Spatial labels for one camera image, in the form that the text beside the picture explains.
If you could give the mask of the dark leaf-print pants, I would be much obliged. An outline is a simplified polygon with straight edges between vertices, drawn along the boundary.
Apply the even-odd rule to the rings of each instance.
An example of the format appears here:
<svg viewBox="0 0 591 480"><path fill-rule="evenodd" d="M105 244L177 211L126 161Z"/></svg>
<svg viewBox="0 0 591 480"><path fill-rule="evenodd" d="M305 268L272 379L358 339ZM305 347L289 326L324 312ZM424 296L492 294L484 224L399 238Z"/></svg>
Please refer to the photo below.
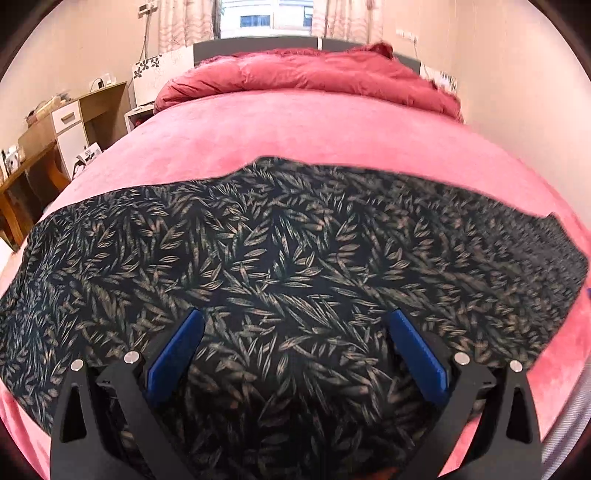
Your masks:
<svg viewBox="0 0 591 480"><path fill-rule="evenodd" d="M403 465L434 409L387 336L531 366L587 257L552 216L389 172L260 158L125 188L31 232L1 299L1 378L52 427L67 367L144 350L190 309L204 339L157 417L208 479L352 479Z"/></svg>

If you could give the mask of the grey mattress edge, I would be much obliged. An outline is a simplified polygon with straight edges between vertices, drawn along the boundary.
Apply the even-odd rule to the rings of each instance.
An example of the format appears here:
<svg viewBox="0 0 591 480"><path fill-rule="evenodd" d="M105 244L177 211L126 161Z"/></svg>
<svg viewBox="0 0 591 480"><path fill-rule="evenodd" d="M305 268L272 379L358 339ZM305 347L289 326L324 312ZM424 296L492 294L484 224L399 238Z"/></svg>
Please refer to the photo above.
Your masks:
<svg viewBox="0 0 591 480"><path fill-rule="evenodd" d="M572 452L590 419L590 401L569 400L542 443L542 480L550 479Z"/></svg>

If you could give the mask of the wooden desk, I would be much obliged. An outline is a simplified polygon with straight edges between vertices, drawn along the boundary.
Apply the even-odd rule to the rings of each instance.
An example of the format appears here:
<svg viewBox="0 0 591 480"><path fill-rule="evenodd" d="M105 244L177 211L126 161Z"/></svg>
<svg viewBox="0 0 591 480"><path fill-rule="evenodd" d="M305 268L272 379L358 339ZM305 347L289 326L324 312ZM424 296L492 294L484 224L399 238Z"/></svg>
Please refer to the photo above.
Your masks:
<svg viewBox="0 0 591 480"><path fill-rule="evenodd" d="M1 184L1 237L18 250L43 211L70 184L55 141L27 158Z"/></svg>

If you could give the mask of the white product box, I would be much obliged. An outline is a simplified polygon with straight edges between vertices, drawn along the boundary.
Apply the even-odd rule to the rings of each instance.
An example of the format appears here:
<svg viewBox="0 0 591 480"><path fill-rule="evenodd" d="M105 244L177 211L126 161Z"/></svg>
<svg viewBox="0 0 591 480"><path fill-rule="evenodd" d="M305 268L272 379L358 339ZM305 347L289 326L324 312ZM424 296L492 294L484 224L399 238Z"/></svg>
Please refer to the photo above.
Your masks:
<svg viewBox="0 0 591 480"><path fill-rule="evenodd" d="M83 172L83 170L101 154L102 150L96 142L92 143L83 152L78 154L74 160L72 178L75 179L78 177Z"/></svg>

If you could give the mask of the grey bedside table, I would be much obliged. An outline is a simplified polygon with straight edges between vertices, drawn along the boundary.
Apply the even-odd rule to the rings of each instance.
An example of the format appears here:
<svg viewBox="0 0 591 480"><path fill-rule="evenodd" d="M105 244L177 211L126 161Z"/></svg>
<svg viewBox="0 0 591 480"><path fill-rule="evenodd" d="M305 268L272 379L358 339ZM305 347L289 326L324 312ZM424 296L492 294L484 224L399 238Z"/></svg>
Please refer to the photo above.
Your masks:
<svg viewBox="0 0 591 480"><path fill-rule="evenodd" d="M129 110L124 114L124 122L126 131L130 133L136 127L150 119L154 115L153 104L148 103L146 105L138 106L132 110Z"/></svg>

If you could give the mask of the white wooden cabinet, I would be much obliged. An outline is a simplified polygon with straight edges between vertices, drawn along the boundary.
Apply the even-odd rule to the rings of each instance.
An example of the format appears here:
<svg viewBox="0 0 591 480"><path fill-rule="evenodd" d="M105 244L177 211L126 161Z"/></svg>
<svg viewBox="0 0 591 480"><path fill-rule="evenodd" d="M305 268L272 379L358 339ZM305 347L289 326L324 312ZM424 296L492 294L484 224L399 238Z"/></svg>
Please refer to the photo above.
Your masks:
<svg viewBox="0 0 591 480"><path fill-rule="evenodd" d="M78 154L94 143L105 151L127 133L127 87L127 82L115 83L65 103L30 126L18 145L29 157L55 142L62 169L72 178Z"/></svg>

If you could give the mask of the pink plush bed blanket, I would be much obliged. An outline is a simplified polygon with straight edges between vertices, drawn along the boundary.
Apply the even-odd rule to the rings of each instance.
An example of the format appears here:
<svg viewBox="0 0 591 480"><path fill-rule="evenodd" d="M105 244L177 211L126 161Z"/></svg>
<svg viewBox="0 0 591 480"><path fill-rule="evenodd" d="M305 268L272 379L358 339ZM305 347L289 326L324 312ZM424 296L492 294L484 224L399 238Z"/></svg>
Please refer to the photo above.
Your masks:
<svg viewBox="0 0 591 480"><path fill-rule="evenodd" d="M247 91L190 100L154 112L147 122L106 149L59 194L42 221L65 206L101 194L219 178L260 158L422 178L475 192L532 217L556 218L587 257L589 270L558 333L531 366L523 365L541 442L546 438L590 353L590 236L539 176L461 122L383 100L311 90ZM26 247L2 276L1 299L19 270ZM153 415L193 475L208 479L191 469L187 455L157 417L180 391L188 371L172 394L153 409ZM110 436L107 442L112 453L148 477L150 471L117 401L104 395L97 403L101 411L108 412L104 431ZM483 408L483 401L475 403L444 473L463 461ZM2 378L1 422L27 462L43 478L51 479L53 424L49 430L42 429Z"/></svg>

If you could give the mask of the white floral nightstand box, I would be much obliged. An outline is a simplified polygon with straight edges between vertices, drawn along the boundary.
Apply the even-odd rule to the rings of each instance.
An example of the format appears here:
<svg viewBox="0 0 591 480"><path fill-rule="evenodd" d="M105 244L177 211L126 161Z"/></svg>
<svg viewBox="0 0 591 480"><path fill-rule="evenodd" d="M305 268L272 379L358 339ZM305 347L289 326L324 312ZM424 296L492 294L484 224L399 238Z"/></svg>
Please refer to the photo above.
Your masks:
<svg viewBox="0 0 591 480"><path fill-rule="evenodd" d="M137 107L153 103L172 78L194 66L193 47L183 47L136 62L132 67L132 86Z"/></svg>

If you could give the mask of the dark grey headboard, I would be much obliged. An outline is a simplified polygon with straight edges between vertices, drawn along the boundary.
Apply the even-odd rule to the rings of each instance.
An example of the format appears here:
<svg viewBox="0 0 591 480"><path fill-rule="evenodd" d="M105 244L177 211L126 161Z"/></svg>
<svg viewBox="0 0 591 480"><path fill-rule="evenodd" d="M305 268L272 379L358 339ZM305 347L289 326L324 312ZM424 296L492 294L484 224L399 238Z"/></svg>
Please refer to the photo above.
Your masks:
<svg viewBox="0 0 591 480"><path fill-rule="evenodd" d="M277 37L235 37L216 39L195 43L193 49L193 64L200 63L218 56L235 56L236 54L259 53L271 50L296 50L345 52L351 49L361 49L362 44L329 38L304 36Z"/></svg>

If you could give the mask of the dark red quilt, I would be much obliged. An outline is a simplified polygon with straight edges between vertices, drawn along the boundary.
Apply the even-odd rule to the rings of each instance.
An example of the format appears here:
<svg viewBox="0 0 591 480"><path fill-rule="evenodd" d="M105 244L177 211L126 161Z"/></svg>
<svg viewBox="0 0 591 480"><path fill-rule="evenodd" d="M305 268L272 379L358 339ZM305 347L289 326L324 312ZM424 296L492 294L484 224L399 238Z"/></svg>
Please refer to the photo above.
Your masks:
<svg viewBox="0 0 591 480"><path fill-rule="evenodd" d="M215 95L267 90L362 96L463 121L457 96L401 63L386 42L342 52L280 48L206 59L166 82L156 96L153 110L159 113Z"/></svg>

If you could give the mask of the pink floral curtain left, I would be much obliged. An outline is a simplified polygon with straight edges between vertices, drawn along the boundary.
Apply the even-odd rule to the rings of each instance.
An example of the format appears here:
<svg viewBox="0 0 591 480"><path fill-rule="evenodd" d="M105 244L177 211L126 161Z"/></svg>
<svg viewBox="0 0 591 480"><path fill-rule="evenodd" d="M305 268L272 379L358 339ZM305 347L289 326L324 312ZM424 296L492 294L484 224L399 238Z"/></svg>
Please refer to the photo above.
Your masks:
<svg viewBox="0 0 591 480"><path fill-rule="evenodd" d="M215 36L214 0L161 0L158 4L158 50L167 53Z"/></svg>

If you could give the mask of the pink floral curtain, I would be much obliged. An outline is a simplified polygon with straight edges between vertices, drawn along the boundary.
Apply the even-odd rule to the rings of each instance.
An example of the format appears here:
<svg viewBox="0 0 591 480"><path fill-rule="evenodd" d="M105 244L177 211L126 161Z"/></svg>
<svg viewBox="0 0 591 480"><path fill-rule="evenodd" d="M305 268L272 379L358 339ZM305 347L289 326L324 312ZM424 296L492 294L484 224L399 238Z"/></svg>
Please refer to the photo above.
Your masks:
<svg viewBox="0 0 591 480"><path fill-rule="evenodd" d="M158 50L167 53L215 36L214 0L161 0L158 4Z"/></svg>
<svg viewBox="0 0 591 480"><path fill-rule="evenodd" d="M312 6L311 35L372 44L383 39L381 0L320 0Z"/></svg>

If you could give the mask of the window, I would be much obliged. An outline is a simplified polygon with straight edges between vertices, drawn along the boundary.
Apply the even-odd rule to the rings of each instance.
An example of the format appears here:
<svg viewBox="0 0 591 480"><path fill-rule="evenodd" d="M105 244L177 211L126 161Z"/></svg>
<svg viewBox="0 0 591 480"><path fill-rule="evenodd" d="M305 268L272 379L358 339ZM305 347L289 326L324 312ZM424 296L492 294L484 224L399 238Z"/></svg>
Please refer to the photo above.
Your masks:
<svg viewBox="0 0 591 480"><path fill-rule="evenodd" d="M313 1L231 0L218 5L221 39L311 35Z"/></svg>

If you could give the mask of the pink floral curtain right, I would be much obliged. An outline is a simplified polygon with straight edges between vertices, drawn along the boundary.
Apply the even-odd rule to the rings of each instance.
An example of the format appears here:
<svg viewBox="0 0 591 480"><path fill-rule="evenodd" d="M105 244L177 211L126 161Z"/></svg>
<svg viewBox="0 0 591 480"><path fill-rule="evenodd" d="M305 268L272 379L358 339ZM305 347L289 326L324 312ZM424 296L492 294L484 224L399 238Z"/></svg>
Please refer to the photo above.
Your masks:
<svg viewBox="0 0 591 480"><path fill-rule="evenodd" d="M311 35L372 44L383 39L381 0L320 0L312 6Z"/></svg>

